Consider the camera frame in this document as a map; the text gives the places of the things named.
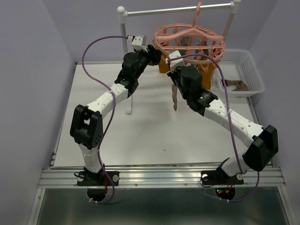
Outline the pink round clip hanger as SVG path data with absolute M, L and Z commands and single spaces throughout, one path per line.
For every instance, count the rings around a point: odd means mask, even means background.
M 224 37 L 201 26 L 196 22 L 200 14 L 199 2 L 192 24 L 174 23 L 159 28 L 154 35 L 153 44 L 165 56 L 174 51 L 179 51 L 180 55 L 190 55 L 184 62 L 208 72 L 209 67 L 214 66 L 210 59 L 198 56 L 198 53 L 205 54 L 220 62 L 225 52 Z

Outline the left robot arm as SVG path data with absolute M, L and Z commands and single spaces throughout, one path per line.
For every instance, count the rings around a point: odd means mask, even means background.
M 84 159 L 83 171 L 75 173 L 79 186 L 101 186 L 118 175 L 118 172 L 112 172 L 106 176 L 104 163 L 98 159 L 98 147 L 105 135 L 103 119 L 107 114 L 114 115 L 116 105 L 135 92 L 145 68 L 158 65 L 160 59 L 161 52 L 152 45 L 125 54 L 121 70 L 109 90 L 95 101 L 74 109 L 70 135 L 80 147 Z

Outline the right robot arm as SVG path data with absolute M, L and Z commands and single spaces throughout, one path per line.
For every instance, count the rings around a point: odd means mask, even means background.
M 249 169 L 261 172 L 278 153 L 277 129 L 263 127 L 230 109 L 228 103 L 202 87 L 202 76 L 195 68 L 177 66 L 167 75 L 191 110 L 224 127 L 247 147 L 245 152 L 225 159 L 217 169 L 204 171 L 203 185 L 226 185 Z

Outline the maroon white striped sock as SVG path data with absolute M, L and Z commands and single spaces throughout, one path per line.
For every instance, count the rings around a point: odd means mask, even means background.
M 173 101 L 173 109 L 174 111 L 177 111 L 177 103 L 178 103 L 178 100 L 177 100 L 177 91 L 178 91 L 178 88 L 176 85 L 172 85 L 172 101 Z

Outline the mustard brown striped sock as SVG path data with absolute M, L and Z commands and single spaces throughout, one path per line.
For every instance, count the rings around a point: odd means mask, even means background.
M 214 73 L 215 67 L 212 63 L 201 64 L 198 66 L 198 71 L 202 75 L 202 87 L 204 89 L 211 88 L 211 77 Z

